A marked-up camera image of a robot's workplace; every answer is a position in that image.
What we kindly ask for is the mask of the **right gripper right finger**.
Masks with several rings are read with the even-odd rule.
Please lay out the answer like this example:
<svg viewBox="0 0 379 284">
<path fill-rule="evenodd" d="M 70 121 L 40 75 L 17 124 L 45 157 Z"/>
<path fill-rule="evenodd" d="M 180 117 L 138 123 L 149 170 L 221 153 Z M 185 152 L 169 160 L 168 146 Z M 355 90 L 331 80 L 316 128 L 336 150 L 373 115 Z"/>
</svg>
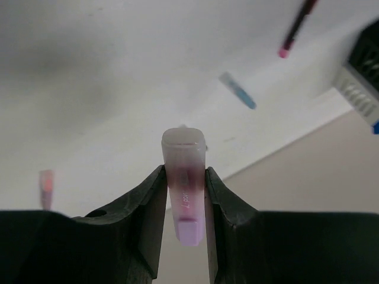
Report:
<svg viewBox="0 0 379 284">
<path fill-rule="evenodd" d="M 205 224 L 210 283 L 260 283 L 260 215 L 212 167 L 205 170 Z"/>
</svg>

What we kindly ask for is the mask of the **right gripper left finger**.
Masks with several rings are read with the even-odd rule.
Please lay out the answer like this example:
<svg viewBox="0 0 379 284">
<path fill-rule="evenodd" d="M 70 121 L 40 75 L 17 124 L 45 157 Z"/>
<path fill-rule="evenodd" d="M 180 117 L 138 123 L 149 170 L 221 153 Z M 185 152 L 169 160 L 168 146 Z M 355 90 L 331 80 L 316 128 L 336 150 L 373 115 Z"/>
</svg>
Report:
<svg viewBox="0 0 379 284">
<path fill-rule="evenodd" d="M 85 281 L 153 281 L 158 276 L 167 179 L 158 166 L 141 184 L 84 217 Z"/>
</svg>

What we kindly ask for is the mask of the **blue whiteboard marker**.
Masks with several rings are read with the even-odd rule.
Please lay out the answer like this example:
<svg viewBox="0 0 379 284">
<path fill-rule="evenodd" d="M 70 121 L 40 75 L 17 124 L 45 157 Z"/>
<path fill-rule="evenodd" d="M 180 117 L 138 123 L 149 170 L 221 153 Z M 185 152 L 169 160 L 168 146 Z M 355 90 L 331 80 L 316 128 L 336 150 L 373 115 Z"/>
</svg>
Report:
<svg viewBox="0 0 379 284">
<path fill-rule="evenodd" d="M 371 129 L 374 135 L 379 135 L 379 120 L 373 123 L 373 125 L 371 126 Z"/>
</svg>

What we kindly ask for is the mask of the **purple pink highlighter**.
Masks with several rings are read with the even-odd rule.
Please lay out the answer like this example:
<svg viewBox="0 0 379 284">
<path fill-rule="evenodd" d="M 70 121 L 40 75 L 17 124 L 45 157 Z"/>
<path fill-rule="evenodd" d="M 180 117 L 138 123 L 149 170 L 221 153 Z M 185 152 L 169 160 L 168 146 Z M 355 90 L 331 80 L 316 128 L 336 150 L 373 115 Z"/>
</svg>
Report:
<svg viewBox="0 0 379 284">
<path fill-rule="evenodd" d="M 185 130 L 166 130 L 161 145 L 176 237 L 183 246 L 198 246 L 205 228 L 206 151 Z"/>
</svg>

